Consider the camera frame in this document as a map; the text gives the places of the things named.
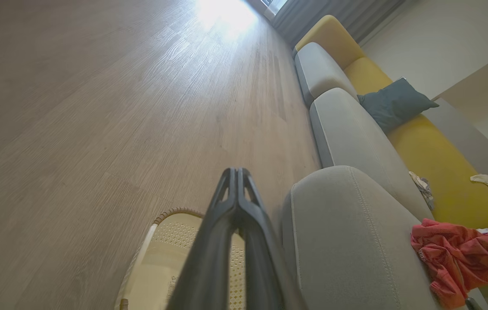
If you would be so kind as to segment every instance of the gray sofa cushion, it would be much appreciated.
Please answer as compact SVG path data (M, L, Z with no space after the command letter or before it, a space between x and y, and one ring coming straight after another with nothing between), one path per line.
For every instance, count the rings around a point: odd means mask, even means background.
M309 43L295 56L295 68L307 107L332 88L346 90L358 101L357 91L340 66L317 43Z
M309 309L440 308L410 245L419 223L353 167L321 169L295 184L283 206L283 247ZM478 290L472 295L486 305Z
M314 101L309 114L323 167L356 167L418 220L433 219L401 157L352 96L340 88L329 90Z

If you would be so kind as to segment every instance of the red cloth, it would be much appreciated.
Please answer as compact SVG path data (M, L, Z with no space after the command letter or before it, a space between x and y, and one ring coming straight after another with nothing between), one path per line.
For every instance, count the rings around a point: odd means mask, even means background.
M447 309L466 304L468 292L488 284L488 234L424 218L410 243L429 267L430 288Z

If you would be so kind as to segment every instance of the yellow upholstery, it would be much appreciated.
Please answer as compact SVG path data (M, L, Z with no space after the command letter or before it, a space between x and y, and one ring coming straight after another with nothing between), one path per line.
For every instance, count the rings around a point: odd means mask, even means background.
M318 43L332 56L338 65L345 69L353 61L364 57L361 47L353 40L347 30L332 15L321 18L297 44L299 51L307 43Z
M393 83L378 65L367 57L354 61L344 70L344 73L359 95L375 93Z
M324 16L297 43L321 45L344 69L359 95L377 92L392 80L364 53L333 16ZM435 198L435 220L488 228L488 187L472 183L478 174L462 153L423 115L398 127L389 141L411 171L426 178Z
M470 181L477 171L425 116L398 127L388 138L407 168L431 184L436 220L488 227L488 186Z

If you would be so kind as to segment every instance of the wooden floor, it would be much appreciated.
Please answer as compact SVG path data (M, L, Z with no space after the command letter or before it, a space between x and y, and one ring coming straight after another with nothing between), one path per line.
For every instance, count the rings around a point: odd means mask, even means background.
M319 169L291 50L241 0L0 1L0 309L110 309L151 222Z

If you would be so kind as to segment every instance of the curtain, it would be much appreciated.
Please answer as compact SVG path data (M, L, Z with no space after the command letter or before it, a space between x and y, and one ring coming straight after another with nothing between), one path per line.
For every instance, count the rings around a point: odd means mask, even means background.
M288 0L271 23L293 47L322 16L330 14L359 42L403 2L405 0Z

